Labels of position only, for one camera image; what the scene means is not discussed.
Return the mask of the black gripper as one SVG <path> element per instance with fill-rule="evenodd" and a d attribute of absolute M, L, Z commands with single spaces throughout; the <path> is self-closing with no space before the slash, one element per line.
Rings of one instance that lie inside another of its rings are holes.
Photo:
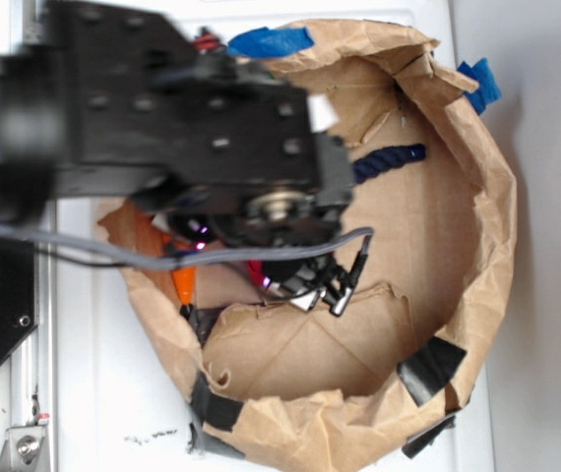
<path fill-rule="evenodd" d="M 132 154 L 153 172 L 133 194 L 140 209 L 171 226 L 202 219 L 232 247 L 328 242 L 352 200 L 344 142 L 328 133 L 151 139 Z"/>

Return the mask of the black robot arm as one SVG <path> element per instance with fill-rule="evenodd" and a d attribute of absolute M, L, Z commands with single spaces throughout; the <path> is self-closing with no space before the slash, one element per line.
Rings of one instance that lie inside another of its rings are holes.
<path fill-rule="evenodd" d="M 202 54 L 164 16 L 50 2 L 43 40 L 0 56 L 0 220 L 52 199 L 123 197 L 231 246 L 335 239 L 354 179 L 308 94 Z"/>

